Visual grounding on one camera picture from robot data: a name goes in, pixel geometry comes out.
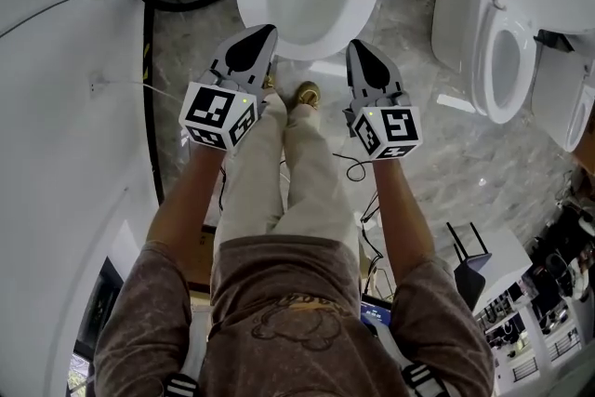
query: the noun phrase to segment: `shoe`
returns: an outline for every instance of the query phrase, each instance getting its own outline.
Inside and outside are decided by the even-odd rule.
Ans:
[[[297,104],[307,104],[317,110],[320,103],[320,88],[312,81],[305,81],[297,89],[296,98]]]
[[[275,88],[275,80],[270,74],[267,74],[264,77],[264,81],[262,82],[262,89],[273,89],[273,88]]]

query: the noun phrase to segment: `brown shirt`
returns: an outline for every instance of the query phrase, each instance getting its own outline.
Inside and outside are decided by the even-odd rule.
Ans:
[[[407,396],[398,365],[359,319],[359,268],[339,242],[262,236],[223,244],[201,395]],[[96,394],[152,396],[188,349],[190,301],[164,245],[147,244],[95,357]],[[492,355],[450,276],[434,262],[398,287],[390,331],[403,354],[463,396],[492,393]]]

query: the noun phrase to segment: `beige pants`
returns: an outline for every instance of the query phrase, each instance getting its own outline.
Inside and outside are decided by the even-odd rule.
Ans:
[[[335,158],[318,131],[320,114],[300,104],[287,118],[276,93],[266,101],[262,117],[238,146],[215,250],[234,238],[305,235],[342,242],[359,259],[357,227]],[[283,147],[291,178],[285,213],[279,189]]]

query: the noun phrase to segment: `fiducial marker cube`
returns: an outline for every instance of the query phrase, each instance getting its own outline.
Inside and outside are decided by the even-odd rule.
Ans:
[[[415,106],[362,108],[351,128],[372,160],[405,157],[423,142]]]
[[[256,123],[257,97],[214,85],[190,83],[179,123],[191,140],[232,151]]]

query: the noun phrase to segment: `floor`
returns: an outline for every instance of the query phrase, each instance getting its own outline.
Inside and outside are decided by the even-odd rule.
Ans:
[[[434,0],[378,0],[360,34],[394,60],[413,104],[421,110],[424,144],[402,160],[405,174],[437,248],[452,250],[447,221],[464,242],[471,240],[472,221],[480,232],[508,226],[527,243],[555,210],[556,196],[573,168],[571,158],[536,127],[528,107],[500,126],[477,113],[436,102],[441,93],[461,99],[465,96],[458,75],[432,54],[433,9]],[[235,0],[222,0],[190,13],[158,13],[154,85],[183,99],[188,82],[201,76],[216,46],[242,28]],[[290,96],[305,79],[318,83],[322,90],[322,133],[331,150],[365,158],[356,139],[348,139],[341,113],[350,102],[344,52],[314,62],[279,59],[276,78],[282,96]],[[157,143],[166,191],[189,154],[178,115],[175,101],[155,96]],[[337,165],[344,176],[351,162],[337,159]],[[281,187],[286,189],[283,178]],[[361,213],[375,191],[371,170],[362,182],[345,179],[345,187],[354,212]],[[212,225],[217,225],[219,217],[217,198],[218,190],[207,215],[207,223]],[[384,248],[377,225],[368,235],[377,247]]]

